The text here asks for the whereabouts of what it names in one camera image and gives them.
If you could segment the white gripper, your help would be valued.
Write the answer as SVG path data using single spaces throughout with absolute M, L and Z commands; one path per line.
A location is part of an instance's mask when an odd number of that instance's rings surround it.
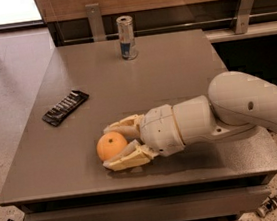
M 103 133 L 118 132 L 127 138 L 139 138 L 130 142 L 115 157 L 103 162 L 106 169 L 118 172 L 150 163 L 159 155 L 166 157 L 184 150 L 173 108 L 167 104 L 150 109 L 147 114 L 134 114 L 107 125 Z

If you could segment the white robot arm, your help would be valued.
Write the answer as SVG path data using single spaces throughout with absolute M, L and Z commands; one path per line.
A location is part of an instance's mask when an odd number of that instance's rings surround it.
M 108 125 L 106 134 L 117 132 L 132 141 L 103 166 L 114 171 L 142 166 L 198 142 L 239 139 L 257 126 L 277 132 L 277 85 L 226 71 L 212 79 L 206 96 L 164 104 Z

